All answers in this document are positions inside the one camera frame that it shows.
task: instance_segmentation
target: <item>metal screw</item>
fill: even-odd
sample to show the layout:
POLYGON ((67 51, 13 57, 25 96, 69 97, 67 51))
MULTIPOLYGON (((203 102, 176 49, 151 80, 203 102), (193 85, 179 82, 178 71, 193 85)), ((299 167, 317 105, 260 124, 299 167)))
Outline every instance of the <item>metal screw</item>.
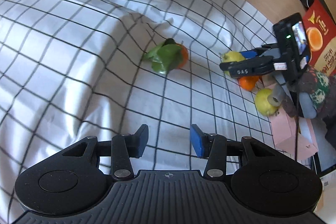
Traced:
POLYGON ((114 172, 114 175, 118 178, 125 178, 128 177, 130 174, 131 172, 126 169, 119 169, 116 172, 114 172))
POLYGON ((222 170, 219 170, 219 169, 210 169, 207 172, 207 174, 208 174, 209 177, 216 178, 216 177, 222 176, 224 173, 223 173, 222 170))

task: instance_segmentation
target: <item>orange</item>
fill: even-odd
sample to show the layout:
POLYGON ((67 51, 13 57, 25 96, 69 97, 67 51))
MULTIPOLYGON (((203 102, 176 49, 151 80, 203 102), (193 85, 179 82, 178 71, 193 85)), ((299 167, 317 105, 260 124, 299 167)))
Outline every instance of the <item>orange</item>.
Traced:
POLYGON ((310 27, 306 31, 310 49, 313 52, 317 52, 322 48, 323 37, 319 29, 316 27, 310 27))
POLYGON ((259 76, 243 76, 238 79, 239 85, 244 89, 251 91, 258 82, 259 76))
POLYGON ((182 54, 182 61, 181 63, 177 66, 178 68, 182 68, 186 63, 187 61, 189 60, 189 53, 188 53, 188 50, 185 46, 183 46, 182 44, 177 44, 181 47, 181 54, 182 54))

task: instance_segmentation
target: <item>yellow fruit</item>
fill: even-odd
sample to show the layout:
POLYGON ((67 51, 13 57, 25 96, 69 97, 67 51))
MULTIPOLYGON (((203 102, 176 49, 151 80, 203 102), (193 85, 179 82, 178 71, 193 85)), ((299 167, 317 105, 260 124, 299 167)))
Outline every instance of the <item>yellow fruit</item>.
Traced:
POLYGON ((271 89, 259 90, 254 100, 257 110, 264 116, 273 115, 279 108, 271 105, 268 102, 267 97, 271 94, 272 94, 271 89))
POLYGON ((239 62, 239 61, 243 61, 245 59, 246 58, 240 52, 229 51, 229 52, 222 55, 222 62, 223 63, 239 62))

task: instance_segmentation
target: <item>grid tablecloth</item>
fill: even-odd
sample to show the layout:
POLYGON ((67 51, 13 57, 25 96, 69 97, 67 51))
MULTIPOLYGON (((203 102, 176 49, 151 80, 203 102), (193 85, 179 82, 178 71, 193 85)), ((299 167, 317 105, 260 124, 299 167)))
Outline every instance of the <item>grid tablecloth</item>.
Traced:
MULTIPOLYGON (((150 136, 139 169, 204 170, 189 126, 274 147, 253 92, 224 76, 221 53, 274 42, 272 24, 244 0, 0 0, 0 222, 21 213, 26 168, 89 135, 150 136), (167 76, 142 55, 172 37, 190 61, 167 76)), ((109 173, 110 158, 100 169, 109 173)), ((228 159, 227 172, 238 168, 228 159)))

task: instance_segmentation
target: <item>pink box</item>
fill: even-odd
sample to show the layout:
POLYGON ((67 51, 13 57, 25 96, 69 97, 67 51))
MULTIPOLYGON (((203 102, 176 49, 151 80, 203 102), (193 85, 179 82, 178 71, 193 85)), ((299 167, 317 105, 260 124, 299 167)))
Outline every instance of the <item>pink box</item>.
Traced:
MULTIPOLYGON (((274 145, 295 155, 295 119, 287 115, 282 107, 269 118, 272 127, 274 145)), ((298 160, 305 160, 318 152, 315 133, 310 119, 299 118, 301 134, 298 135, 298 160)))

